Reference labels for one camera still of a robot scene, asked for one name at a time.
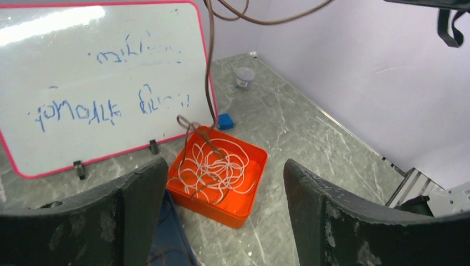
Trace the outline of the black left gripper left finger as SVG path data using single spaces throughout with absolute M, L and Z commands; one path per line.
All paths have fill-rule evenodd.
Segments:
M 145 265 L 165 193 L 159 157 L 44 208 L 1 211 L 2 265 Z

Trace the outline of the navy blue tray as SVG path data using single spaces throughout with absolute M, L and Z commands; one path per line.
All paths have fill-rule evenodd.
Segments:
M 198 266 L 168 190 L 165 191 L 147 265 Z

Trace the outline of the orange plastic bin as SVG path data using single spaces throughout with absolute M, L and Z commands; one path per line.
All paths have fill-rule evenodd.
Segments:
M 168 171 L 174 202 L 231 228 L 241 228 L 256 200 L 266 150 L 218 130 L 193 133 Z

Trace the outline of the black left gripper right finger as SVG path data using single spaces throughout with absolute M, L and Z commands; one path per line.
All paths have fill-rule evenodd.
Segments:
M 359 197 L 293 159 L 283 170 L 301 265 L 468 265 L 469 213 L 434 218 Z

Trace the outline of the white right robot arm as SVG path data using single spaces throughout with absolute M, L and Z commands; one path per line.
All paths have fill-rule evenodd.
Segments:
M 435 217 L 469 212 L 469 52 L 456 56 L 456 50 L 469 45 L 456 22 L 469 15 L 469 1 L 401 1 L 401 4 L 434 8 L 436 34 L 449 54 L 434 54 L 431 68 L 424 74 L 430 79 L 429 100 L 434 129 L 432 139 L 415 164 L 435 187 L 429 190 L 427 205 Z

